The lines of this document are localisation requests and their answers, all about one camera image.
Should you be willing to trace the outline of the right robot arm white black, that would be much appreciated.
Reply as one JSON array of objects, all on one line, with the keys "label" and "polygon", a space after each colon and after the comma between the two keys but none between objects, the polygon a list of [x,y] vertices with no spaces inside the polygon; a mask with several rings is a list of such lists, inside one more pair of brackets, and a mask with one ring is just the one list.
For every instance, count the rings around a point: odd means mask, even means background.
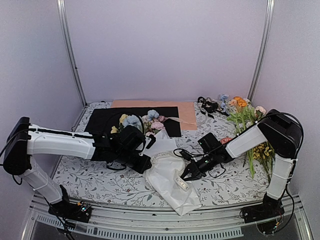
[{"label": "right robot arm white black", "polygon": [[186,182],[199,180],[216,165],[229,163],[267,142],[274,150],[275,160],[265,194],[268,200],[259,206],[258,213],[262,218],[269,218],[278,210],[276,201],[282,198],[293,176],[303,139],[303,126],[295,116],[272,109],[262,119],[224,144],[212,133],[206,134],[198,140],[202,154],[180,149],[178,156],[189,161],[180,177]]}]

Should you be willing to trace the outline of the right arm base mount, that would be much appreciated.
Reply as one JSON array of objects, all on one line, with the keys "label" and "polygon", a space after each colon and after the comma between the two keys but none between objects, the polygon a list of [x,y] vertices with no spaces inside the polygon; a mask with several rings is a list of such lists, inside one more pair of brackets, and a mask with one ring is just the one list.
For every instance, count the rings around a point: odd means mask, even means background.
[{"label": "right arm base mount", "polygon": [[279,217],[278,220],[273,220],[267,223],[261,223],[258,226],[259,231],[264,235],[271,235],[276,232],[280,223],[283,220],[285,213],[281,199],[273,199],[267,194],[264,195],[262,203],[243,207],[240,210],[239,217],[244,220],[245,223],[252,223],[269,218]]}]

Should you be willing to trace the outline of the cream printed ribbon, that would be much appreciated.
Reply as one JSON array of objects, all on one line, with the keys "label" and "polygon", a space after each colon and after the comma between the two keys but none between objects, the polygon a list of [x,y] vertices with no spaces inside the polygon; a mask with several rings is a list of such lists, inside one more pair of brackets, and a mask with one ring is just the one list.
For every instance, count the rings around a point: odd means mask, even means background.
[{"label": "cream printed ribbon", "polygon": [[172,151],[155,154],[151,158],[152,167],[145,174],[148,183],[158,193],[171,191],[175,186],[187,192],[189,185],[180,178],[185,170],[185,162]]}]

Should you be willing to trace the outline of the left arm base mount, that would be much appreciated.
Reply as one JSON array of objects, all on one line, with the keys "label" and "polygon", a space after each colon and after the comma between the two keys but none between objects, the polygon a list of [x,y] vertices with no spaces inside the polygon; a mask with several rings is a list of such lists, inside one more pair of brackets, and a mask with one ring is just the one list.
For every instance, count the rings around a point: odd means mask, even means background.
[{"label": "left arm base mount", "polygon": [[48,213],[63,219],[88,223],[92,214],[91,205],[83,200],[78,203],[71,203],[67,190],[62,185],[60,185],[60,188],[62,199],[58,203],[50,204]]}]

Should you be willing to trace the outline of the white wrapping paper sheet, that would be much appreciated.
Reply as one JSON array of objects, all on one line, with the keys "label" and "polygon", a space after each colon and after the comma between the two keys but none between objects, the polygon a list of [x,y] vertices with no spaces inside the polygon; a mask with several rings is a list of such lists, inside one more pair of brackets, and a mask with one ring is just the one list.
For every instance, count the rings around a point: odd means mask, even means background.
[{"label": "white wrapping paper sheet", "polygon": [[185,161],[175,156],[176,141],[162,129],[155,134],[155,143],[143,153],[150,157],[151,168],[144,171],[146,182],[180,216],[199,209],[202,204],[192,183],[182,180]]}]

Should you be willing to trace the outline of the bouquet of fake flowers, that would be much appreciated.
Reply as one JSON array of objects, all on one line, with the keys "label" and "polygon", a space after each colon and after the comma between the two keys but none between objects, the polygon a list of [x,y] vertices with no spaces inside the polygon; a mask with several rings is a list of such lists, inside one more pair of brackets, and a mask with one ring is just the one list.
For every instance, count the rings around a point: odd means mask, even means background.
[{"label": "bouquet of fake flowers", "polygon": [[111,127],[111,134],[118,134],[128,126],[133,126],[139,129],[145,136],[156,135],[162,130],[165,130],[165,121],[168,118],[160,115],[156,110],[152,109],[146,115],[128,115],[123,113],[119,118],[119,125]]}]

